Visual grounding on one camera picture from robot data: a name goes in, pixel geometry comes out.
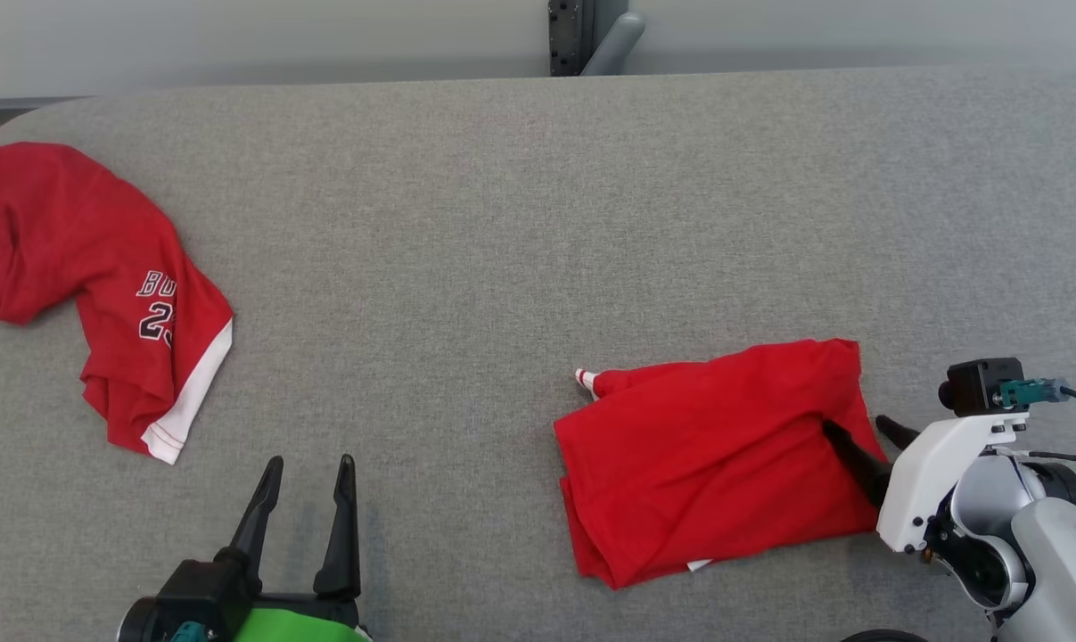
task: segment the gray fabric surface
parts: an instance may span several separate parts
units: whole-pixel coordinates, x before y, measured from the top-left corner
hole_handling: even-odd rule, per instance
[[[237,311],[180,462],[105,443],[73,305],[0,325],[0,639],[107,637],[211,556],[271,455],[261,572],[310,586],[358,462],[380,640],[986,639],[875,537],[623,593],[575,571],[550,424],[571,369],[848,337],[925,426],[951,362],[1076,387],[1076,76],[1002,70],[269,86],[48,106],[178,225]],[[1076,452],[1076,403],[1031,447]]]

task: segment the white trim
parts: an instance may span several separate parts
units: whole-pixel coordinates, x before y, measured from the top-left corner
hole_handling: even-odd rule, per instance
[[[150,424],[142,434],[142,441],[150,446],[150,455],[161,459],[162,462],[174,463],[178,455],[184,446],[184,440],[188,439],[188,427],[196,417],[196,411],[200,408],[200,402],[204,401],[204,394],[209,391],[212,379],[216,376],[216,370],[221,369],[221,361],[225,360],[228,348],[232,346],[232,319],[212,338],[211,344],[200,355],[200,360],[193,367],[192,373],[184,380],[184,387],[178,395],[174,405],[170,408],[161,418]]]
[[[578,385],[583,387],[583,389],[590,390],[591,395],[594,395],[594,401],[597,401],[599,397],[594,391],[594,379],[597,379],[597,374],[590,373],[587,370],[578,368],[574,371],[574,379],[577,379]]]

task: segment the red jersey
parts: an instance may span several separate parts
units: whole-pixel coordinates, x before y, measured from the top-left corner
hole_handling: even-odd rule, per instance
[[[0,147],[0,320],[74,297],[111,443],[175,462],[231,345],[228,301],[141,191],[81,152]]]
[[[578,371],[598,401],[553,424],[578,569],[621,588],[875,528],[822,428],[832,419],[886,458],[860,373],[859,344],[844,340]]]

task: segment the teal connector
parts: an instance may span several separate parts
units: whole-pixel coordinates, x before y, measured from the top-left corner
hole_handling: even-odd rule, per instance
[[[1060,403],[1068,396],[1060,391],[1068,382],[1064,379],[1023,379],[1001,384],[1000,401],[1003,406],[1030,405],[1040,401]]]
[[[209,642],[209,633],[204,626],[196,622],[186,622],[180,626],[170,642]]]

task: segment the white wall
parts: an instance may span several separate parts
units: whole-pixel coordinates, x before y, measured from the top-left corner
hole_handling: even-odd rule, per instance
[[[1076,61],[1076,0],[632,0],[631,72]],[[544,75],[544,0],[0,0],[0,99]]]

